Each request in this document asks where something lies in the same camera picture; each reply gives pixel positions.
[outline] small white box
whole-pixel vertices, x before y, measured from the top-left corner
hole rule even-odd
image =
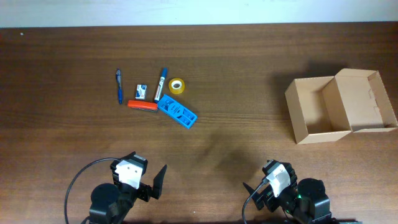
[[[144,100],[147,92],[147,85],[137,85],[137,100]]]

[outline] white wall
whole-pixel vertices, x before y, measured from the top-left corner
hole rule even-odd
[[[398,0],[0,0],[0,27],[398,21]]]

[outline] blue box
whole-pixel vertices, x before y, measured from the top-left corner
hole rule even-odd
[[[190,129],[198,119],[196,114],[192,113],[192,111],[186,109],[186,107],[166,94],[164,94],[162,99],[157,103],[157,108],[187,129]]]

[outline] pen cap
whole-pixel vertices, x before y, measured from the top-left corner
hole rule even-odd
[[[167,68],[163,68],[162,77],[166,78],[166,76],[167,76]]]

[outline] white marker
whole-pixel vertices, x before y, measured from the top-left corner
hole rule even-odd
[[[164,80],[166,79],[166,76],[167,76],[167,68],[163,68],[162,76],[159,81],[159,86],[157,87],[157,90],[156,90],[155,103],[159,102],[159,100],[160,100],[160,95],[162,94],[163,83],[164,83]]]

